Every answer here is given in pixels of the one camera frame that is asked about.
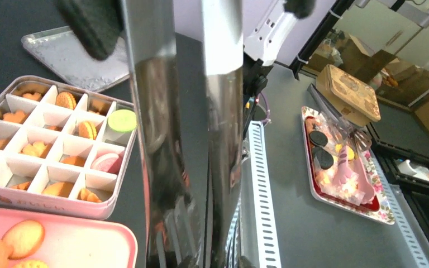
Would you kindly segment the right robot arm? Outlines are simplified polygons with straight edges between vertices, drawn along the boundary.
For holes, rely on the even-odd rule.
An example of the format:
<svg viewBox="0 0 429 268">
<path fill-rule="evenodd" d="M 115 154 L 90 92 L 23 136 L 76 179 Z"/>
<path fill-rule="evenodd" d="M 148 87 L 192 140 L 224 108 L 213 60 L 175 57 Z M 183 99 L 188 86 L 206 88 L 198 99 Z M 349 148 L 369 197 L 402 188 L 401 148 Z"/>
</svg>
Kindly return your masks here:
<svg viewBox="0 0 429 268">
<path fill-rule="evenodd" d="M 122 1 L 56 1 L 58 11 L 94 59 L 106 60 L 122 35 Z M 244 96 L 266 87 L 267 75 L 294 24 L 312 14 L 314 1 L 274 1 L 244 43 Z"/>
</svg>

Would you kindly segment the silver metal tongs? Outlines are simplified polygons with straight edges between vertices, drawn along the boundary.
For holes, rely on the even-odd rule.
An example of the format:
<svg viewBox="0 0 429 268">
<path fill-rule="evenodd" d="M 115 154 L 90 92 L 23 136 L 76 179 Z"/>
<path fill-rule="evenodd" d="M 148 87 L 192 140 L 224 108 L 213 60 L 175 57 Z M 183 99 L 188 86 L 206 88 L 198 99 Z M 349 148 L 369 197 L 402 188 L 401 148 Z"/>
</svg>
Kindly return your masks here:
<svg viewBox="0 0 429 268">
<path fill-rule="evenodd" d="M 139 120 L 148 267 L 238 267 L 242 8 L 196 1 L 200 41 L 173 1 L 122 1 Z"/>
</svg>

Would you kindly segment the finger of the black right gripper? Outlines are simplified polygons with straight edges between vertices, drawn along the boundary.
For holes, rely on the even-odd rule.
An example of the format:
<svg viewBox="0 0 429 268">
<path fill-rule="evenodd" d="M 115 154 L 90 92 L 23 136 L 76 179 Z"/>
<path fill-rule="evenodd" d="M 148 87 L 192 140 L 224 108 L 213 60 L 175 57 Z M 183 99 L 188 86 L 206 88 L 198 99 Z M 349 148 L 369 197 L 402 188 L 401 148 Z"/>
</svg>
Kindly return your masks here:
<svg viewBox="0 0 429 268">
<path fill-rule="evenodd" d="M 57 0 L 54 3 L 92 58 L 103 61 L 113 54 L 123 31 L 120 1 Z"/>
</svg>

